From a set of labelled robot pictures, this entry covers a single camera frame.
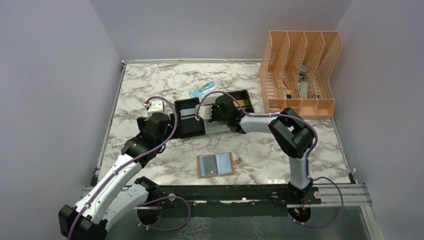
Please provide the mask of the brown leather card holder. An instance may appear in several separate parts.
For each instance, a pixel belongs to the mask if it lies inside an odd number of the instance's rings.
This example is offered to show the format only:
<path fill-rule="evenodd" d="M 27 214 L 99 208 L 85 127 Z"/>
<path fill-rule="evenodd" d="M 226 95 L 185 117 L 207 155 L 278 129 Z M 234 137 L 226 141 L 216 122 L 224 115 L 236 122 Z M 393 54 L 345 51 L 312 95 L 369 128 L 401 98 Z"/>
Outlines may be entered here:
<path fill-rule="evenodd" d="M 235 166 L 242 158 L 232 152 L 203 154 L 196 157 L 197 177 L 199 179 L 231 176 L 235 174 Z"/>

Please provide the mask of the white tray bin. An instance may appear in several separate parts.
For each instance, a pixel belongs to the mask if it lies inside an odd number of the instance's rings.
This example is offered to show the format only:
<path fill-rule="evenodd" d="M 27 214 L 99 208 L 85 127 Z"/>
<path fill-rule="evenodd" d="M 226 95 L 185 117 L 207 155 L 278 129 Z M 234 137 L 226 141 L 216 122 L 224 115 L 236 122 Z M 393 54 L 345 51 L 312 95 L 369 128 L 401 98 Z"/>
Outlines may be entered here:
<path fill-rule="evenodd" d="M 214 93 L 204 98 L 203 105 L 213 105 L 215 104 L 216 98 L 222 96 L 221 93 Z M 226 123 L 220 121 L 209 122 L 208 120 L 203 120 L 205 135 L 217 134 L 222 132 L 230 131 Z"/>

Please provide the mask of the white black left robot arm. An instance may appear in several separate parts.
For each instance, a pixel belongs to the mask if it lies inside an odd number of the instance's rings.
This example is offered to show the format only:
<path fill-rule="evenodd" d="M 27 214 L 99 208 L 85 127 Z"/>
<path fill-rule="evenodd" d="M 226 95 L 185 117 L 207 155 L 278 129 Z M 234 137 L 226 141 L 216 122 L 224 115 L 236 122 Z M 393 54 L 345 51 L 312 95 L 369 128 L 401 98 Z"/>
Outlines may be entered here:
<path fill-rule="evenodd" d="M 138 205 L 157 200 L 157 184 L 148 178 L 124 186 L 156 157 L 175 133 L 175 117 L 155 112 L 140 117 L 140 133 L 124 144 L 121 154 L 100 182 L 73 206 L 64 205 L 58 213 L 61 234 L 69 240 L 103 240 L 108 230 Z"/>

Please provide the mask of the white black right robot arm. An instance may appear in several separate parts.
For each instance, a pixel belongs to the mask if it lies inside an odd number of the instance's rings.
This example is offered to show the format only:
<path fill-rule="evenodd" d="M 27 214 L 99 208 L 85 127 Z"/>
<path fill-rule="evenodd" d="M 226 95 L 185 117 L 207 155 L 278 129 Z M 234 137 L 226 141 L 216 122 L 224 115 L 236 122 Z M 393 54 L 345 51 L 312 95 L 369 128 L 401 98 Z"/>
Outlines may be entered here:
<path fill-rule="evenodd" d="M 289 199 L 300 204 L 308 198 L 313 185 L 308 172 L 308 156 L 316 145 L 314 139 L 317 133 L 296 110 L 286 107 L 280 113 L 268 115 L 249 113 L 236 107 L 234 99 L 224 94 L 215 99 L 211 119 L 225 123 L 232 132 L 238 134 L 272 134 L 289 158 Z"/>

